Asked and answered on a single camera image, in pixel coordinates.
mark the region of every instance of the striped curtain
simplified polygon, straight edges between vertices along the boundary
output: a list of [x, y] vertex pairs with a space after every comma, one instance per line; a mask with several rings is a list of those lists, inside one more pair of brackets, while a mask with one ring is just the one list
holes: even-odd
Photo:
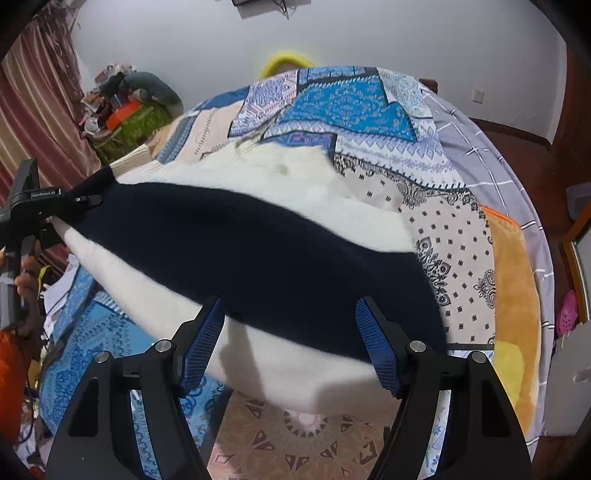
[[42, 186], [71, 189], [100, 168], [77, 129], [82, 96], [67, 11], [48, 5], [1, 63], [0, 205], [25, 158], [38, 159]]

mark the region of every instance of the yellow blanket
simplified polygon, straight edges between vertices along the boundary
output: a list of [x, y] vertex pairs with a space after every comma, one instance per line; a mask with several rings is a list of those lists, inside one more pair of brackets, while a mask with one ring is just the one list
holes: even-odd
[[519, 225], [482, 207], [495, 256], [495, 356], [493, 364], [523, 432], [534, 417], [540, 362], [540, 299]]

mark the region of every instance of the bed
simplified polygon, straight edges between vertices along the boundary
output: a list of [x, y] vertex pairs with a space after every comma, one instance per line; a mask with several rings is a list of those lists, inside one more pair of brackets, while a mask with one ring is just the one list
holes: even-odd
[[[318, 108], [322, 102], [331, 108]], [[352, 107], [364, 113], [353, 118]], [[533, 456], [554, 336], [552, 263], [527, 193], [486, 135], [412, 77], [373, 67], [315, 67], [202, 102], [171, 124], [152, 155], [160, 166], [189, 164], [232, 145], [314, 148], [330, 159], [348, 195], [400, 214], [439, 306], [448, 351], [487, 354]], [[119, 163], [113, 170], [133, 167]], [[91, 263], [82, 260], [96, 275]], [[46, 368], [41, 414], [54, 432], [94, 353], [108, 347], [129, 355], [153, 340], [131, 321], [134, 312], [117, 291], [92, 285], [92, 274], [81, 268], [53, 334], [65, 347]], [[207, 444], [202, 455], [214, 479], [366, 478], [395, 414], [364, 421], [301, 413], [232, 393], [213, 378], [198, 390], [183, 408], [196, 443]], [[141, 397], [132, 402], [142, 463], [156, 478]], [[442, 392], [421, 478], [437, 468], [448, 405]]]

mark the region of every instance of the wall socket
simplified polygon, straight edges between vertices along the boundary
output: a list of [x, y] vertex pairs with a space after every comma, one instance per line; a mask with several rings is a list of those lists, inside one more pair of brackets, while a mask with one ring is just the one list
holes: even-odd
[[474, 92], [472, 92], [472, 102], [476, 102], [476, 103], [484, 102], [484, 91], [483, 90], [474, 90]]

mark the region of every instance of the human hand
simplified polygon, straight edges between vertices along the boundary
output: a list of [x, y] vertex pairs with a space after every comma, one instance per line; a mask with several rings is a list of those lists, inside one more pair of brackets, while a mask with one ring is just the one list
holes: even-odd
[[[38, 252], [38, 243], [35, 246], [35, 251]], [[0, 267], [4, 265], [6, 259], [5, 250], [0, 250]], [[35, 257], [23, 257], [21, 266], [24, 272], [20, 274], [15, 280], [14, 284], [17, 287], [17, 293], [24, 298], [28, 303], [27, 317], [23, 325], [19, 325], [16, 334], [19, 337], [27, 338], [33, 330], [40, 329], [42, 325], [41, 314], [39, 312], [39, 304], [37, 297], [39, 295], [39, 272], [41, 265]]]

